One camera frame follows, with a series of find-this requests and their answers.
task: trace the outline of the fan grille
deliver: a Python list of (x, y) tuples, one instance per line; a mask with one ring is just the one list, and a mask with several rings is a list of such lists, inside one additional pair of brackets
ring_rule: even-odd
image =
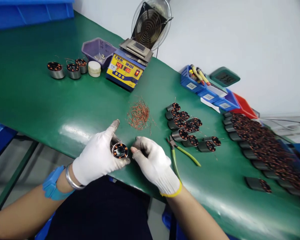
[(161, 19), (157, 11), (145, 11), (136, 23), (136, 41), (151, 48), (161, 33)]

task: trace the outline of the red digital numbers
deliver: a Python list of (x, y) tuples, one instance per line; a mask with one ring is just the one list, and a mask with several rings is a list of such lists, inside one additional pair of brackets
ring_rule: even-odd
[(122, 68), (122, 63), (117, 62), (117, 67)]
[(130, 68), (127, 68), (127, 67), (124, 67), (124, 69), (127, 73), (130, 73), (131, 72), (131, 69)]

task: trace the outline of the person's left hand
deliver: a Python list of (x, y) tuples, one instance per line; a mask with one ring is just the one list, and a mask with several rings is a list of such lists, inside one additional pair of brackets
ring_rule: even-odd
[(113, 121), (107, 130), (94, 135), (79, 157), (77, 157), (72, 169), (74, 176), (82, 185), (123, 168), (130, 163), (130, 158), (118, 159), (114, 157), (110, 150), (110, 142), (121, 142), (114, 134), (120, 124), (119, 119)]

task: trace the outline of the pliers jaw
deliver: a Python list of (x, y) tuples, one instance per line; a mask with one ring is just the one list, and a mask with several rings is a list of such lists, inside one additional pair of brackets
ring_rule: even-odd
[(176, 145), (175, 141), (173, 140), (172, 136), (170, 135), (170, 140), (166, 137), (167, 142), (169, 143), (171, 149), (174, 149), (174, 147), (178, 147), (178, 145)]

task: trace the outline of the red tray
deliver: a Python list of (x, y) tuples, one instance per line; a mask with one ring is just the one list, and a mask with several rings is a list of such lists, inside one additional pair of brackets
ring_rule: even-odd
[(257, 115), (254, 113), (252, 108), (249, 106), (248, 102), (238, 94), (232, 92), (235, 98), (238, 101), (239, 107), (238, 109), (233, 109), (230, 112), (235, 112), (235, 113), (242, 113), (246, 115), (248, 118), (253, 119), (253, 118), (258, 118)]

